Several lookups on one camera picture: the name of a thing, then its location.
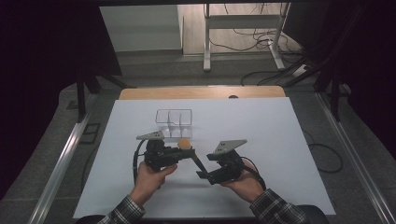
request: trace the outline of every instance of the orange object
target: orange object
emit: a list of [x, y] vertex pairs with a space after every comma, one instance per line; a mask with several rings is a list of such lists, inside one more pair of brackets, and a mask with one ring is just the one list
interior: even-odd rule
[[191, 143], [190, 140], [187, 138], [182, 138], [178, 141], [177, 146], [181, 149], [190, 149]]

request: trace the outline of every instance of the metal frame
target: metal frame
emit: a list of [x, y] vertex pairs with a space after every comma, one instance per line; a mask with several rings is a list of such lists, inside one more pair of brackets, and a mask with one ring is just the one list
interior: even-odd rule
[[280, 32], [285, 23], [290, 3], [287, 3], [280, 15], [222, 15], [210, 16], [209, 4], [206, 4], [205, 12], [205, 49], [204, 49], [204, 71], [210, 71], [210, 39], [211, 29], [276, 29], [274, 41], [268, 41], [269, 49], [274, 57], [278, 70], [284, 70], [285, 65], [277, 51]]
[[330, 121], [330, 124], [332, 125], [335, 134], [343, 145], [346, 155], [348, 156], [350, 163], [352, 164], [359, 180], [361, 181], [361, 184], [366, 190], [366, 193], [369, 196], [369, 199], [371, 200], [376, 212], [381, 218], [382, 223], [395, 224], [396, 220], [389, 209], [387, 200], [384, 198], [378, 185], [374, 182], [373, 178], [367, 171], [367, 168], [361, 161], [361, 157], [359, 156], [356, 148], [353, 146], [352, 142], [347, 136], [343, 125], [341, 124], [341, 122], [337, 121], [336, 118], [332, 115], [332, 111], [330, 110], [330, 103], [326, 98], [326, 93], [317, 93], [317, 99], [328, 120]]
[[55, 195], [58, 191], [58, 188], [61, 186], [62, 180], [64, 179], [64, 174], [66, 173], [67, 167], [69, 166], [69, 163], [73, 158], [73, 154], [78, 145], [78, 141], [82, 136], [82, 133], [84, 132], [85, 126], [88, 123], [88, 119], [90, 118], [92, 112], [92, 106], [96, 101], [96, 98], [97, 95], [92, 94], [88, 99], [87, 113], [83, 120], [76, 123], [75, 127], [73, 128], [73, 131], [71, 132], [69, 139], [64, 146], [64, 150], [62, 151], [62, 154], [59, 157], [59, 160], [56, 163], [55, 168], [53, 169], [52, 174], [49, 177], [49, 181], [47, 182], [47, 185], [44, 188], [40, 199], [35, 206], [35, 210], [29, 218], [29, 224], [44, 222], [55, 198]]

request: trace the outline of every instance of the aluminum rail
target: aluminum rail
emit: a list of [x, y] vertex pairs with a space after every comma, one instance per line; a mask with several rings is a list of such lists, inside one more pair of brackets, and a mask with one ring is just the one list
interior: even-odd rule
[[64, 145], [64, 150], [62, 151], [61, 156], [59, 157], [58, 162], [55, 165], [55, 168], [52, 171], [52, 174], [49, 177], [49, 181], [47, 182], [46, 187], [41, 193], [40, 199], [35, 206], [35, 210], [33, 214], [29, 218], [29, 224], [40, 224], [43, 223], [47, 213], [50, 210], [50, 206], [55, 198], [56, 193], [58, 192], [58, 188], [61, 186], [62, 180], [64, 179], [64, 174], [67, 171], [67, 167], [69, 166], [70, 161], [73, 158], [73, 154], [78, 145], [78, 141], [84, 132], [85, 126], [88, 123], [88, 119], [90, 118], [92, 112], [92, 106], [96, 101], [97, 95], [92, 94], [87, 102], [87, 113], [82, 120], [81, 123], [76, 123], [73, 131], [70, 133], [70, 136]]
[[374, 182], [373, 178], [367, 171], [367, 168], [364, 166], [356, 148], [353, 146], [352, 142], [347, 136], [343, 125], [341, 124], [341, 122], [338, 122], [332, 115], [332, 112], [330, 110], [330, 104], [326, 98], [325, 93], [317, 93], [317, 99], [328, 120], [330, 121], [330, 124], [332, 125], [335, 134], [343, 145], [346, 155], [348, 156], [352, 167], [354, 168], [359, 180], [361, 181], [364, 189], [366, 190], [366, 193], [369, 196], [369, 199], [371, 200], [376, 212], [381, 218], [382, 223], [396, 224], [396, 220], [389, 209], [387, 200], [384, 198], [378, 185]]

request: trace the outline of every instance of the clear acrylic container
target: clear acrylic container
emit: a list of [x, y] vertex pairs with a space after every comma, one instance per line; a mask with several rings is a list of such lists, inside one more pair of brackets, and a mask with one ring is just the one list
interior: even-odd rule
[[159, 109], [155, 122], [165, 138], [192, 137], [192, 111], [190, 109]]

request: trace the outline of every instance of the checkered shirt cuff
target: checkered shirt cuff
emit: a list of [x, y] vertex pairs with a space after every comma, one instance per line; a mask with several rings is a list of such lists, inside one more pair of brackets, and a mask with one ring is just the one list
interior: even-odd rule
[[298, 224], [307, 221], [306, 214], [297, 206], [286, 203], [271, 189], [267, 189], [251, 205], [250, 209], [260, 223]]
[[131, 224], [140, 220], [140, 218], [142, 218], [142, 216], [145, 214], [145, 209], [137, 206], [137, 204], [132, 201], [131, 197], [127, 195], [122, 200], [122, 202], [117, 205], [117, 207], [113, 211], [111, 211], [104, 219], [98, 222], [98, 224]]

